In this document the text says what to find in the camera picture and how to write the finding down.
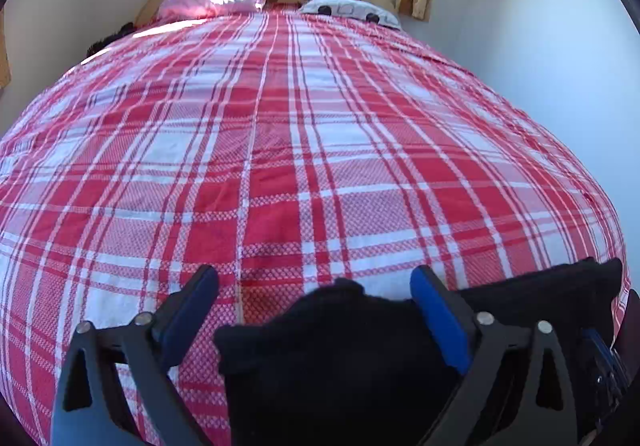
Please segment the black pants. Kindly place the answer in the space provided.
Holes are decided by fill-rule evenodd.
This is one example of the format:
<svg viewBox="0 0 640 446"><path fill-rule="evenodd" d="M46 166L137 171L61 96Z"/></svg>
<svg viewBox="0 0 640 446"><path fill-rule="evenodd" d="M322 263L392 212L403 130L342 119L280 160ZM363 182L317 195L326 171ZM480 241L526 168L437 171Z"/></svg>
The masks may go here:
<svg viewBox="0 0 640 446"><path fill-rule="evenodd" d="M503 325L551 323L564 355L578 443L590 424L582 333L610 346L618 259L586 258L456 292ZM337 279L262 325L214 335L235 445L423 445L461 382L447 367L420 309Z"/></svg>

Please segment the red plaid bedsheet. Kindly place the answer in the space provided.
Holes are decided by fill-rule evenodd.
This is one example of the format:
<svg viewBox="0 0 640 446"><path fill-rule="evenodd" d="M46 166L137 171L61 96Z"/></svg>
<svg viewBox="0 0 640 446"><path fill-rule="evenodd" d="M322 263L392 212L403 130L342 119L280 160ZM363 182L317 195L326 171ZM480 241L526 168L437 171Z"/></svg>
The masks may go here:
<svg viewBox="0 0 640 446"><path fill-rule="evenodd" d="M292 10L151 26L70 68L1 140L1 393L51 439L79 322L122 325L198 267L220 296L171 372L230 440L213 332L338 277L405 299L626 257L547 128L408 34Z"/></svg>

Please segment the yellow side window curtain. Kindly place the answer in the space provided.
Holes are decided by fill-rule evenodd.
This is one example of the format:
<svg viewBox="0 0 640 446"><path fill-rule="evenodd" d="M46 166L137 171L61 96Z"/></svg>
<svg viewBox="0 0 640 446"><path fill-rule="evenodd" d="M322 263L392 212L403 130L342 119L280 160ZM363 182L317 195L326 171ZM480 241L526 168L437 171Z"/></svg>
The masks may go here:
<svg viewBox="0 0 640 446"><path fill-rule="evenodd" d="M6 36L4 35L4 11L0 12L0 89L11 83L11 69L8 52L6 51Z"/></svg>

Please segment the black item beside bed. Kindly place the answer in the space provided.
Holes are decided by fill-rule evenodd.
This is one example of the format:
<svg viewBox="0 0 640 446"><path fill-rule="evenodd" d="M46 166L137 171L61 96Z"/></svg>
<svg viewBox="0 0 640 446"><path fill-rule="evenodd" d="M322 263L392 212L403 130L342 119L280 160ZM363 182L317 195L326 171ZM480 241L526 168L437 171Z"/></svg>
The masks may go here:
<svg viewBox="0 0 640 446"><path fill-rule="evenodd" d="M137 31L137 29L136 29L136 26L134 25L134 22L128 22L124 24L117 32L107 35L106 37L99 39L97 42L94 42L87 49L86 57L90 58L94 56L95 54L97 54L107 46L110 46L111 44L113 44L113 42L117 42L119 39L127 37L131 34L134 34L135 31Z"/></svg>

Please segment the white patterned pillow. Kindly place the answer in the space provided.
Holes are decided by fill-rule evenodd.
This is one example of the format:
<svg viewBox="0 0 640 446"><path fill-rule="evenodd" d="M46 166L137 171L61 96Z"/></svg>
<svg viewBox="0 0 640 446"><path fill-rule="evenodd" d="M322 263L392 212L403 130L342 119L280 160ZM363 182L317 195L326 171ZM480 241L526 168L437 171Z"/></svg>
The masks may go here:
<svg viewBox="0 0 640 446"><path fill-rule="evenodd" d="M310 0L303 4L300 13L318 14L378 24L384 28L400 31L398 17L388 10L362 0Z"/></svg>

